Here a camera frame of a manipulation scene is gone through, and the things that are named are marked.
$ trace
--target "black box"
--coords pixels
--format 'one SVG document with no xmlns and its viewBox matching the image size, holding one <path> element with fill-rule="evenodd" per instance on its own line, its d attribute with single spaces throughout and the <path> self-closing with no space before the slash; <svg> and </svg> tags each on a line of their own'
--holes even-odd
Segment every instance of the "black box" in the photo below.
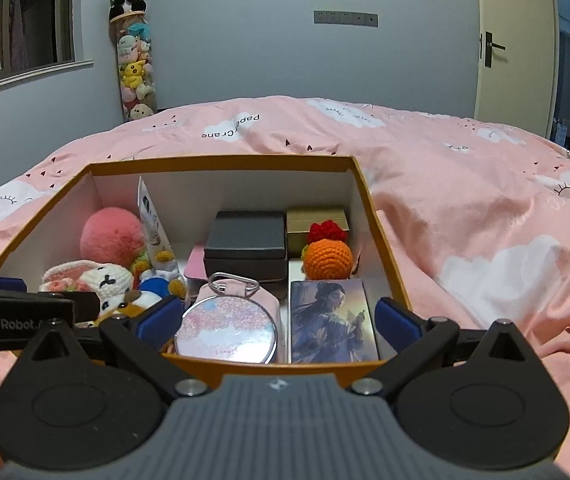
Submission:
<svg viewBox="0 0 570 480">
<path fill-rule="evenodd" d="M 286 240 L 282 212 L 221 211 L 205 244 L 205 271 L 261 283 L 287 280 Z"/>
</svg>

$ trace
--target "cream door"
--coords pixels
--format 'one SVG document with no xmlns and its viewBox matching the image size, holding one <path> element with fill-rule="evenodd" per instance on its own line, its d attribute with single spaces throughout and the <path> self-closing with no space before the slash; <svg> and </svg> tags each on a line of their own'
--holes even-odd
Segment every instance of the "cream door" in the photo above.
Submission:
<svg viewBox="0 0 570 480">
<path fill-rule="evenodd" d="M 556 0 L 480 0 L 480 10 L 475 118 L 548 137 L 558 72 Z"/>
</svg>

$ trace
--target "metal screw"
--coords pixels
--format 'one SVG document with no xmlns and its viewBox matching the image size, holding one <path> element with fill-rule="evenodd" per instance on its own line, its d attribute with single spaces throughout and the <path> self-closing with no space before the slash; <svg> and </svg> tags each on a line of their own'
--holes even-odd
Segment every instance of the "metal screw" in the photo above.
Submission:
<svg viewBox="0 0 570 480">
<path fill-rule="evenodd" d="M 176 383 L 175 389 L 184 397 L 197 397 L 207 391 L 207 384 L 198 379 L 183 379 Z"/>
<path fill-rule="evenodd" d="M 383 390 L 383 383 L 378 379 L 363 377 L 351 383 L 351 389 L 359 395 L 376 395 Z"/>
</svg>

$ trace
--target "ridged gray plastic surface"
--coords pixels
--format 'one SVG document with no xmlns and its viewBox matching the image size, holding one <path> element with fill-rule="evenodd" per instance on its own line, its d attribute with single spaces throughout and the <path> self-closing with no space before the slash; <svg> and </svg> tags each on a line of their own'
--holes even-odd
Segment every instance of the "ridged gray plastic surface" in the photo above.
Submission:
<svg viewBox="0 0 570 480">
<path fill-rule="evenodd" d="M 174 402 L 145 444 L 109 465 L 51 473 L 10 463 L 0 472 L 54 478 L 570 480 L 551 461 L 504 473 L 444 462 L 403 433 L 383 399 L 345 392 L 334 375 L 226 376 L 215 392 Z"/>
</svg>

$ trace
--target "pink pom-pom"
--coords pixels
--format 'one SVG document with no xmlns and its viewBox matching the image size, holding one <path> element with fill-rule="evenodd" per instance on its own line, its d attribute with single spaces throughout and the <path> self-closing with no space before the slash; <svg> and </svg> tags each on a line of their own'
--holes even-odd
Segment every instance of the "pink pom-pom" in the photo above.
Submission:
<svg viewBox="0 0 570 480">
<path fill-rule="evenodd" d="M 106 207 L 94 213 L 81 233 L 82 258 L 99 264 L 128 268 L 144 247 L 140 220 L 119 207 Z"/>
</svg>

